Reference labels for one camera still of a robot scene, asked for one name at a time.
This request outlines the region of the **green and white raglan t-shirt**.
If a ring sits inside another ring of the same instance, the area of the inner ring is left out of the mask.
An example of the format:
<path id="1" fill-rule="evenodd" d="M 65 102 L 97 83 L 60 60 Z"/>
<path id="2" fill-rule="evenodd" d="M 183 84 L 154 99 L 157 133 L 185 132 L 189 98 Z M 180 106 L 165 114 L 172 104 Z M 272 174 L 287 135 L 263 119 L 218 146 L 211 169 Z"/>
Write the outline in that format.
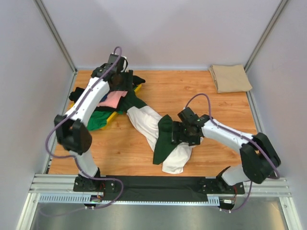
<path id="1" fill-rule="evenodd" d="M 169 115 L 159 115 L 138 98 L 135 92 L 126 94 L 120 110 L 127 114 L 134 128 L 145 136 L 153 151 L 154 165 L 162 165 L 162 171 L 168 174 L 184 172 L 193 147 L 187 143 L 172 143 L 173 120 Z"/>

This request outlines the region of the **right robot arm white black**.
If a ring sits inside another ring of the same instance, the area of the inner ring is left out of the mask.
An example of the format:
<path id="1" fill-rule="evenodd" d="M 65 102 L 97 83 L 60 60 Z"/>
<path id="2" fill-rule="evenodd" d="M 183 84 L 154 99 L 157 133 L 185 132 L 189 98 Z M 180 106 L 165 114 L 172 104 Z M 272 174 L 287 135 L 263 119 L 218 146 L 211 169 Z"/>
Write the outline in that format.
<path id="1" fill-rule="evenodd" d="M 202 138 L 209 138 L 240 155 L 240 165 L 229 166 L 217 175 L 216 188 L 219 192 L 228 193 L 234 185 L 246 181 L 261 184 L 278 174 L 277 168 L 281 165 L 281 160 L 265 134 L 239 132 L 210 115 L 198 116 L 189 107 L 182 110 L 178 117 L 180 121 L 172 124 L 173 144 L 197 146 L 201 144 Z"/>

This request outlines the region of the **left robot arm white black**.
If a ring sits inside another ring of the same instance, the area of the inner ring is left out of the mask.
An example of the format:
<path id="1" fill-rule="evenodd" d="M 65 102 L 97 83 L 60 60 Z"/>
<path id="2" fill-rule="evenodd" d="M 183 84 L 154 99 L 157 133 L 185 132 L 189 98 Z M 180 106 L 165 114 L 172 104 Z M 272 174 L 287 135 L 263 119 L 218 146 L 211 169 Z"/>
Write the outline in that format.
<path id="1" fill-rule="evenodd" d="M 64 115 L 54 118 L 54 129 L 50 133 L 56 133 L 58 144 L 69 154 L 57 156 L 57 159 L 73 159 L 79 170 L 79 175 L 85 179 L 84 187 L 89 192 L 100 189 L 103 178 L 100 170 L 91 155 L 93 138 L 87 129 L 89 119 L 95 108 L 105 95 L 111 92 L 133 91 L 133 70 L 121 71 L 122 66 L 112 61 L 102 68 L 93 71 L 87 86 L 77 102 Z"/>

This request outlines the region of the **pink t-shirt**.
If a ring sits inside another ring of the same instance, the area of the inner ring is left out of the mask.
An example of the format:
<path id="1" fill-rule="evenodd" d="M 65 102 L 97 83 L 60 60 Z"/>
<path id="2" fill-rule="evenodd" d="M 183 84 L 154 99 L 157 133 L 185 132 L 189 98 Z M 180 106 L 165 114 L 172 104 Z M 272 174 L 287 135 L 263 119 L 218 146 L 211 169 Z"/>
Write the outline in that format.
<path id="1" fill-rule="evenodd" d="M 97 106 L 117 108 L 120 99 L 125 97 L 127 93 L 127 91 L 112 91 L 107 95 L 106 99 L 103 102 L 100 102 Z"/>

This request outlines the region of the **blue t-shirt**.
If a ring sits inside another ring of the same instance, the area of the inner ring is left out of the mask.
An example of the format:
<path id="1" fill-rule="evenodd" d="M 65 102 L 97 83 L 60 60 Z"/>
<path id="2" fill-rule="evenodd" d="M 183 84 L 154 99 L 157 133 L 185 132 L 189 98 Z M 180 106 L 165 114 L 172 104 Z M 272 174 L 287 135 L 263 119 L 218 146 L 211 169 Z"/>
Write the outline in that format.
<path id="1" fill-rule="evenodd" d="M 107 99 L 107 95 L 105 95 L 100 101 L 103 102 Z"/>

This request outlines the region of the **bright green t-shirt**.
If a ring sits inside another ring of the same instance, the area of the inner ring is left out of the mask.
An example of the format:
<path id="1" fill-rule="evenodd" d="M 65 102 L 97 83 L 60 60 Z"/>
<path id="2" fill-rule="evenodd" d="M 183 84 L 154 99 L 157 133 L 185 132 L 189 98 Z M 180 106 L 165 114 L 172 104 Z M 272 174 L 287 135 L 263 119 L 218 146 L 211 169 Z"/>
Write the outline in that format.
<path id="1" fill-rule="evenodd" d="M 109 111 L 94 111 L 88 121 L 87 129 L 95 131 L 103 128 L 107 125 L 107 120 L 111 115 L 112 112 Z"/>

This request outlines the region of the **black t-shirt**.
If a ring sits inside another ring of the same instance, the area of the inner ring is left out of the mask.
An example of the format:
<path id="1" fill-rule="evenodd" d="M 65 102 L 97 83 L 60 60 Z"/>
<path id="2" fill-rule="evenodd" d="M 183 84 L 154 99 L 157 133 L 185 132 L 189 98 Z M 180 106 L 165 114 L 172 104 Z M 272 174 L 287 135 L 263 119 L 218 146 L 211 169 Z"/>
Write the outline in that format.
<path id="1" fill-rule="evenodd" d="M 142 85 L 143 83 L 146 83 L 145 79 L 140 78 L 139 76 L 134 75 L 133 76 L 133 90 L 136 91 L 136 89 Z M 84 92 L 84 88 L 76 87 L 76 89 L 70 93 L 69 100 L 76 103 L 79 99 L 79 97 Z M 96 107 L 95 111 L 109 111 L 109 112 L 119 112 L 120 111 L 120 105 L 124 101 L 124 99 L 127 98 L 127 95 L 125 97 L 122 97 L 118 103 L 117 108 L 111 108 L 111 107 Z"/>

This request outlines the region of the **yellow plastic bin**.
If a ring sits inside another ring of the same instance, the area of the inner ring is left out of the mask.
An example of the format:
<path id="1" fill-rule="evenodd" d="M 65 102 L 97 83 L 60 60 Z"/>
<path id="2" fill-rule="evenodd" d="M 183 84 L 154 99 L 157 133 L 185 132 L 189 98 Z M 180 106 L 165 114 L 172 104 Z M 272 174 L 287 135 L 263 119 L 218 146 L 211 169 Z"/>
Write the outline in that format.
<path id="1" fill-rule="evenodd" d="M 119 111 L 119 112 L 112 112 L 112 115 L 108 118 L 108 120 L 107 120 L 107 125 L 109 125 L 110 123 L 111 123 L 111 121 L 117 116 L 117 115 L 121 115 L 121 114 L 123 114 L 123 111 Z"/>

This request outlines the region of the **folded beige t-shirt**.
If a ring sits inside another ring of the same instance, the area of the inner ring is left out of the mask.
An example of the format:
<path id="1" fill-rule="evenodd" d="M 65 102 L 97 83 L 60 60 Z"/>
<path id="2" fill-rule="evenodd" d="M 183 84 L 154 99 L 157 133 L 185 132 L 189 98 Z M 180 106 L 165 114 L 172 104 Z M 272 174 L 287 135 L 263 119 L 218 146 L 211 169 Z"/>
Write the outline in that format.
<path id="1" fill-rule="evenodd" d="M 209 72 L 217 93 L 248 92 L 252 89 L 242 64 L 233 66 L 211 65 Z"/>

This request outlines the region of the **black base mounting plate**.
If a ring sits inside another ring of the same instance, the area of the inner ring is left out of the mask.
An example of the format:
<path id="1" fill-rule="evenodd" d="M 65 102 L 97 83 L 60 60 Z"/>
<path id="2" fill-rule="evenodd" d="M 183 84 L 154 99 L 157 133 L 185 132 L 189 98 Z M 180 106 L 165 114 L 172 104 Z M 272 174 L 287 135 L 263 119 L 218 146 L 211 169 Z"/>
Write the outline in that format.
<path id="1" fill-rule="evenodd" d="M 103 199 L 113 200 L 121 191 L 119 201 L 145 202 L 202 202 L 209 194 L 243 195 L 242 183 L 235 186 L 222 184 L 219 180 L 205 177 L 183 176 L 114 176 L 107 175 L 108 180 L 97 181 L 75 178 L 73 191 L 103 193 Z"/>

